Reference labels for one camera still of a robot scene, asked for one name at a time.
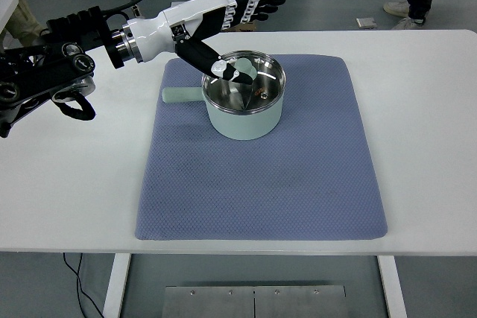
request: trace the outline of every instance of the robot finger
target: robot finger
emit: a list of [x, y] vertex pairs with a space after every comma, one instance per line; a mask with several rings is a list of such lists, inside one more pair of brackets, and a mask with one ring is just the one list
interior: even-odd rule
[[250, 21], [252, 22], [253, 20], [258, 20], [260, 22], [264, 22], [265, 20], [268, 19], [268, 15], [265, 13], [259, 13], [259, 14], [254, 14], [250, 17]]
[[285, 0], [260, 0], [257, 7], [263, 7], [264, 5], [275, 5], [278, 7], [282, 4], [285, 4]]
[[258, 7], [255, 9], [255, 13], [275, 13], [278, 10], [278, 7], [273, 5], [263, 5], [262, 7]]

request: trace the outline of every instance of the gray floor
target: gray floor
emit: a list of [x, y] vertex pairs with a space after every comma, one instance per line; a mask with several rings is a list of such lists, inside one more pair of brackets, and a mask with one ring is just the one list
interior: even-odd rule
[[[99, 5], [103, 9], [124, 4], [128, 0], [28, 0], [42, 23], [49, 19], [77, 13]], [[141, 3], [147, 17], [156, 16], [171, 1], [185, 0], [145, 0]], [[379, 30], [387, 30], [399, 20], [382, 10], [388, 0], [287, 0], [279, 13], [267, 22], [259, 24], [260, 31], [335, 31], [358, 30], [357, 17], [374, 17]], [[121, 19], [113, 19], [112, 28], [119, 26]], [[477, 31], [477, 0], [434, 0], [433, 8], [426, 23], [428, 29], [466, 28]], [[73, 263], [78, 255], [71, 254]], [[144, 256], [133, 258], [130, 285], [124, 302], [125, 317], [158, 317], [160, 313], [160, 292], [167, 282], [179, 282], [179, 276], [162, 274], [172, 257]], [[247, 263], [230, 266], [219, 260], [217, 272], [211, 277], [196, 277], [196, 280], [265, 282], [303, 280], [306, 270], [292, 267], [293, 264], [274, 261], [277, 274], [250, 275]], [[104, 294], [112, 265], [112, 255], [86, 255], [83, 260], [84, 290], [98, 303], [104, 304]], [[179, 272], [193, 272], [196, 259], [189, 257], [177, 263]], [[477, 259], [476, 258], [397, 258], [399, 277], [409, 317], [477, 317]], [[324, 276], [312, 276], [322, 281]], [[373, 295], [367, 285], [370, 299], [379, 306], [379, 294]], [[88, 317], [97, 317], [94, 308], [84, 299]], [[354, 317], [380, 317], [381, 315], [356, 314]], [[81, 317], [76, 301], [75, 276], [63, 263], [61, 254], [53, 253], [0, 253], [0, 317]]]

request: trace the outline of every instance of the white shoe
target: white shoe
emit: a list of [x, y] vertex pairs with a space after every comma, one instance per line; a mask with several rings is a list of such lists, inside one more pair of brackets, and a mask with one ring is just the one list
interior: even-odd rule
[[383, 9], [388, 14], [404, 18], [409, 14], [409, 3], [407, 1], [388, 1], [383, 5]]
[[414, 20], [409, 16], [402, 19], [397, 25], [391, 30], [419, 30], [424, 26], [423, 20]]

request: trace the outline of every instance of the pot rim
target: pot rim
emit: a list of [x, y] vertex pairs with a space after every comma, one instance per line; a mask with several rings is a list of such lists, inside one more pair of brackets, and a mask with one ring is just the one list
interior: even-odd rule
[[214, 102], [208, 96], [208, 94], [206, 93], [205, 83], [206, 83], [207, 78], [210, 78], [210, 76], [207, 75], [207, 74], [203, 74], [202, 75], [202, 93], [203, 93], [203, 96], [206, 99], [206, 101], [209, 102], [215, 108], [219, 109], [220, 111], [225, 112], [225, 113], [229, 113], [229, 114], [232, 114], [232, 115], [252, 115], [252, 114], [255, 114], [255, 113], [263, 112], [263, 111], [269, 109], [270, 107], [272, 107], [274, 104], [276, 104], [280, 100], [280, 98], [283, 96], [283, 92], [285, 91], [285, 84], [286, 84], [285, 72], [283, 71], [283, 67], [280, 65], [280, 63], [277, 60], [275, 60], [272, 56], [270, 56], [268, 54], [264, 54], [264, 53], [259, 52], [259, 51], [238, 50], [238, 51], [232, 51], [232, 52], [229, 52], [227, 54], [224, 54], [224, 55], [221, 56], [221, 58], [223, 60], [229, 60], [229, 59], [234, 58], [234, 57], [240, 57], [240, 55], [243, 55], [243, 54], [256, 55], [258, 57], [264, 58], [269, 63], [277, 64], [279, 72], [282, 75], [281, 89], [280, 89], [279, 94], [270, 103], [268, 103], [268, 104], [266, 104], [262, 107], [255, 108], [255, 109], [243, 109], [243, 110], [230, 109], [230, 108], [226, 108], [224, 106], [221, 106], [221, 105], [217, 104], [216, 102]]

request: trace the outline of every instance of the saucepan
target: saucepan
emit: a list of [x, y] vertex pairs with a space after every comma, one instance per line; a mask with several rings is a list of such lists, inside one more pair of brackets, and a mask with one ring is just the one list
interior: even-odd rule
[[166, 87], [166, 103], [205, 101], [212, 126], [238, 140], [257, 139], [272, 131], [282, 115], [285, 72], [271, 56], [235, 51], [222, 56], [236, 69], [250, 74], [252, 85], [202, 77], [202, 87]]

